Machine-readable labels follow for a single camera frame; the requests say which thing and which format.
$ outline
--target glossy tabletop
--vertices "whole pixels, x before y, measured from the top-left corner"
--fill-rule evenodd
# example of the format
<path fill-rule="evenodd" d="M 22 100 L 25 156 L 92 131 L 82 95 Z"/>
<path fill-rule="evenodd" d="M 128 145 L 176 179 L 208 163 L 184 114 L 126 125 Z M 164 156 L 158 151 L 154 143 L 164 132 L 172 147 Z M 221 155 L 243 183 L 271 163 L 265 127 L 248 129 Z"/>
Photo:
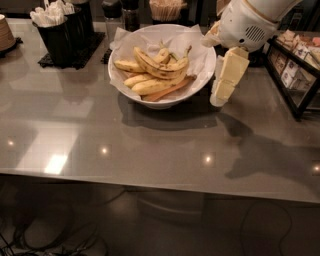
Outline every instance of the glossy tabletop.
<path fill-rule="evenodd" d="M 23 44 L 0 59 L 2 174 L 320 202 L 320 119 L 293 119 L 265 68 L 220 111 L 210 84 L 151 110 L 110 85 L 106 41 L 83 69 L 42 68 L 36 28 L 8 22 Z"/>

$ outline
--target white paper liner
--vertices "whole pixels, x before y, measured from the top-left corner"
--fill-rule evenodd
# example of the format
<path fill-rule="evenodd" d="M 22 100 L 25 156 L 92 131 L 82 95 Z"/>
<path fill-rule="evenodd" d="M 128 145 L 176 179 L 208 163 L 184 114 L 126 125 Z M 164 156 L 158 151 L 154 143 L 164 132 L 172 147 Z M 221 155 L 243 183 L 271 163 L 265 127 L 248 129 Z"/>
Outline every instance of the white paper liner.
<path fill-rule="evenodd" d="M 183 98 L 191 96 L 195 92 L 202 88 L 205 83 L 212 77 L 215 68 L 215 59 L 207 58 L 209 51 L 207 47 L 201 44 L 201 38 L 203 34 L 199 25 L 191 28 L 175 26 L 175 25 L 156 25 L 152 28 L 148 27 L 146 31 L 128 32 L 121 28 L 116 31 L 114 39 L 114 50 L 110 61 L 114 62 L 118 59 L 134 60 L 133 48 L 135 46 L 140 47 L 147 52 L 150 56 L 155 56 L 160 49 L 160 41 L 164 43 L 170 51 L 174 52 L 181 58 L 184 51 L 190 45 L 192 49 L 189 53 L 189 69 L 188 75 L 197 75 L 197 79 L 189 86 L 186 86 L 179 91 L 172 92 L 170 95 L 165 96 L 159 102 L 172 102 L 177 98 Z M 111 74 L 110 84 L 115 86 L 119 91 L 126 94 L 128 97 L 134 100 L 141 100 L 141 97 L 130 90 L 123 84 L 123 81 L 127 78 L 123 71 L 117 69 L 114 65 L 109 65 L 109 74 Z"/>

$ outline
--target condiment bottle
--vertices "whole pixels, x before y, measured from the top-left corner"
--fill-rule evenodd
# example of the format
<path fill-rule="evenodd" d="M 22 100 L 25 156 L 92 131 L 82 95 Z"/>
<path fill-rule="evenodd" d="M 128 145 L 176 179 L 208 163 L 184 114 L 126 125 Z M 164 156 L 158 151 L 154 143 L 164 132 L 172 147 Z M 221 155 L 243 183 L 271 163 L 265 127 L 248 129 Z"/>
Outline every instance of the condiment bottle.
<path fill-rule="evenodd" d="M 125 29 L 136 31 L 140 28 L 139 0 L 121 0 Z"/>
<path fill-rule="evenodd" d="M 123 28 L 122 5 L 120 0 L 104 0 L 102 1 L 102 9 L 106 22 L 107 36 L 109 48 L 114 48 L 114 36 L 117 28 Z"/>

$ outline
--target black cup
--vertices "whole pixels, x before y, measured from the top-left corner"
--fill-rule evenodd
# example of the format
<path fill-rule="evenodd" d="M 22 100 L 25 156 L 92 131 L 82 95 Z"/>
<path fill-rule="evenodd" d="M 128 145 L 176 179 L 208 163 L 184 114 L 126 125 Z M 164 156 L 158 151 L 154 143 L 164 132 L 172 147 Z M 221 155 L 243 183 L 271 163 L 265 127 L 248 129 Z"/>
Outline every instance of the black cup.
<path fill-rule="evenodd" d="M 39 27 L 33 23 L 39 31 L 52 62 L 61 67 L 72 64 L 75 56 L 66 24 L 67 18 L 64 23 L 52 27 Z"/>
<path fill-rule="evenodd" d="M 84 31 L 85 38 L 88 38 L 94 34 L 93 21 L 91 15 L 90 2 L 83 4 L 73 4 L 76 7 L 81 8 L 80 19 L 82 22 L 82 27 Z"/>
<path fill-rule="evenodd" d="M 80 7 L 74 7 L 74 13 L 66 14 L 68 18 L 67 27 L 70 40 L 74 51 L 81 50 L 85 47 L 86 37 L 84 32 L 84 24 L 82 22 L 82 12 Z"/>

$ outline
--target black bottle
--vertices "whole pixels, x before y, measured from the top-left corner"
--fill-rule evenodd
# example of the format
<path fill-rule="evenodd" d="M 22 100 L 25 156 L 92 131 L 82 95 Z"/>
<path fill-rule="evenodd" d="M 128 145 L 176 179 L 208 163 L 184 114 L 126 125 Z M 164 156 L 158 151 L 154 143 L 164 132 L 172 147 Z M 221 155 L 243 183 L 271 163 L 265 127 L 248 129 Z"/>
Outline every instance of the black bottle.
<path fill-rule="evenodd" d="M 125 29 L 131 32 L 138 30 L 140 28 L 139 0 L 120 1 Z"/>

